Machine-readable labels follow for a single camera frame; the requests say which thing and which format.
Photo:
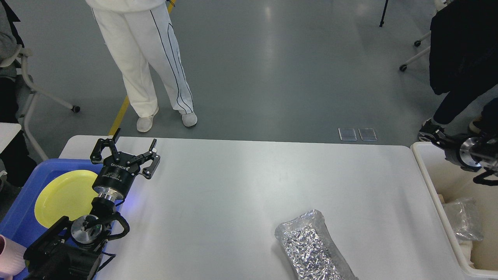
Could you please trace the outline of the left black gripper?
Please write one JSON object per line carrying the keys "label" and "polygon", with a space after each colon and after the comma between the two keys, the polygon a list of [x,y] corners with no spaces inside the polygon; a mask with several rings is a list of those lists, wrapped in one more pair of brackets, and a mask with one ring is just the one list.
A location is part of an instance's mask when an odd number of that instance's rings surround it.
{"label": "left black gripper", "polygon": [[[92,164],[103,163],[103,167],[92,184],[92,189],[98,193],[105,193],[115,199],[125,199],[130,191],[136,175],[151,179],[159,165],[161,157],[156,152],[157,139],[154,138],[148,151],[134,156],[119,152],[116,147],[121,128],[117,128],[111,138],[97,140],[89,159]],[[111,155],[103,160],[102,151],[109,148]]]}

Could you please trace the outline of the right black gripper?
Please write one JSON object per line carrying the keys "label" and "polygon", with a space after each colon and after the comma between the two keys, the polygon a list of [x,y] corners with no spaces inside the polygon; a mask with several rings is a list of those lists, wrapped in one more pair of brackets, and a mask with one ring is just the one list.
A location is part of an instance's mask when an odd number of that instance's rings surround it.
{"label": "right black gripper", "polygon": [[445,135],[444,129],[435,124],[423,124],[418,131],[418,140],[430,142],[445,152],[445,159],[464,171],[477,172],[482,165],[471,154],[481,137],[472,134]]}

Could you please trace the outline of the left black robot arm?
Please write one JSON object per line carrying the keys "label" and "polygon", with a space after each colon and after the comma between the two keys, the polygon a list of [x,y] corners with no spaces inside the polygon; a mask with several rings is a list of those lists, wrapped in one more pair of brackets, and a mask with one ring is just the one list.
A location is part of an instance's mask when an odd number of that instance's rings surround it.
{"label": "left black robot arm", "polygon": [[89,157],[92,164],[103,164],[92,184],[92,208],[74,220],[62,216],[25,251],[27,280],[92,280],[114,259],[105,246],[130,232],[117,207],[125,202],[136,177],[151,179],[161,160],[156,139],[139,155],[118,151],[118,139],[119,131],[98,139]]}

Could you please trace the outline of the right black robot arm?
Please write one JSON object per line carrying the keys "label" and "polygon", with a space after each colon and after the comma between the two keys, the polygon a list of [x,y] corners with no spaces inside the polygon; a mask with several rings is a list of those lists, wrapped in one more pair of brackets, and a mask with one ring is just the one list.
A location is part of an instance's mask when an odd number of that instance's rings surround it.
{"label": "right black robot arm", "polygon": [[447,135],[443,128],[435,124],[425,124],[418,131],[418,138],[442,149],[445,159],[463,170],[484,170],[473,178],[474,183],[497,186],[497,180],[489,179],[497,176],[497,137],[470,133]]}

